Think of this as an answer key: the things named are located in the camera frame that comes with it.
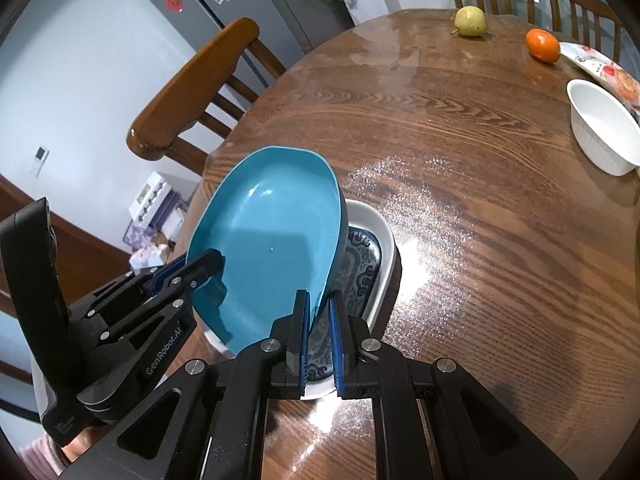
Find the round table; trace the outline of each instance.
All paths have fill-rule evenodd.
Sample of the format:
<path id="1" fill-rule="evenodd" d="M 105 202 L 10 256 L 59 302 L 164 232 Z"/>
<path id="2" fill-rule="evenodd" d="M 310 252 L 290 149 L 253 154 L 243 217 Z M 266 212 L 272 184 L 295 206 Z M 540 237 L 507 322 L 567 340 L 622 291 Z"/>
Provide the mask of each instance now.
<path id="1" fill-rule="evenodd" d="M 456 359 L 596 479 L 640 416 L 638 177 L 581 152 L 565 89 L 581 74 L 532 59 L 529 24 L 489 16 L 484 38 L 459 38 L 454 12 L 377 18 L 287 71 L 209 157 L 177 253 L 244 156 L 320 153 L 394 232 L 401 278 L 384 341 Z M 220 358 L 201 330 L 174 369 L 194 356 Z M 271 407 L 263 478 L 374 477 L 369 400 Z"/>

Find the white wall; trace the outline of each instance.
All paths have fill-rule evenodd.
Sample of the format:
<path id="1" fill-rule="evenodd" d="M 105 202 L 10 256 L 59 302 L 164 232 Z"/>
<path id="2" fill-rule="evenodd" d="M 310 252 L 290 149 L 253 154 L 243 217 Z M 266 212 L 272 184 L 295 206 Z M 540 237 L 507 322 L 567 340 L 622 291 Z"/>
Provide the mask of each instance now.
<path id="1" fill-rule="evenodd" d="M 0 47 L 0 174 L 126 250 L 127 209 L 153 170 L 181 178 L 184 191 L 199 181 L 125 143 L 132 120 L 193 53 L 148 0 L 32 0 Z M 199 124 L 183 136 L 207 152 L 222 142 Z M 50 155 L 36 179 L 40 145 Z"/>
<path id="2" fill-rule="evenodd" d="M 31 371 L 31 352 L 18 320 L 0 312 L 0 359 L 16 368 Z"/>
<path id="3" fill-rule="evenodd" d="M 0 410 L 0 428 L 14 449 L 28 446 L 44 434 L 42 426 Z"/>

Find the teal ceramic bowl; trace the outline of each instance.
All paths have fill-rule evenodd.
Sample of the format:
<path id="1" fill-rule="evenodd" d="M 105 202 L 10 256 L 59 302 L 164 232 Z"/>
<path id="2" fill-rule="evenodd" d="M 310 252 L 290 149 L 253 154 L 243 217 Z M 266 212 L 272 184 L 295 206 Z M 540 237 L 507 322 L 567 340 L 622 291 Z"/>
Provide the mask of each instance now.
<path id="1" fill-rule="evenodd" d="M 211 280 L 193 305 L 235 354 L 269 336 L 308 290 L 313 321 L 344 257 L 347 209 L 333 170 L 307 150 L 270 146 L 222 181 L 191 239 L 187 263 L 207 248 L 226 258 L 224 287 Z"/>

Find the robotic arm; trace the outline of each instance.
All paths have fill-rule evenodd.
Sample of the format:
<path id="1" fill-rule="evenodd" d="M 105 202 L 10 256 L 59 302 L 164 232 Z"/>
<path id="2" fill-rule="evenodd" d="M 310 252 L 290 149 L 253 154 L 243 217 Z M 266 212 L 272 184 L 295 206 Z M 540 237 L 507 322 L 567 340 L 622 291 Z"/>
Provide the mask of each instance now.
<path id="1" fill-rule="evenodd" d="M 90 424 L 113 425 L 61 478 L 259 479 L 268 401 L 304 393 L 308 293 L 297 291 L 269 338 L 226 362 L 191 360 L 155 388 L 196 325 L 191 292 L 208 280 L 223 290 L 223 255 L 129 272 L 67 308 L 51 232 L 45 199 L 0 224 L 12 298 L 42 372 L 42 423 L 60 446 Z M 372 399 L 377 478 L 431 480 L 439 469 L 445 480 L 575 480 L 459 363 L 408 359 L 371 338 L 340 291 L 328 307 L 338 395 Z"/>

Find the wooden cabinet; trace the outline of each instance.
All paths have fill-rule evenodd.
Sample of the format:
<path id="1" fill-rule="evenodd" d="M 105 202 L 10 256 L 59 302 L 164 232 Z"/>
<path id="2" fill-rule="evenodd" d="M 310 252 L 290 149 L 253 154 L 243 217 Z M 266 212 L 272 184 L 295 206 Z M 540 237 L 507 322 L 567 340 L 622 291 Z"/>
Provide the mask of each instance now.
<path id="1" fill-rule="evenodd" d="M 33 200 L 0 176 L 0 220 Z M 51 212 L 58 240 L 56 267 L 60 289 L 67 304 L 129 270 L 129 255 Z M 15 317 L 9 288 L 0 267 L 0 310 Z"/>

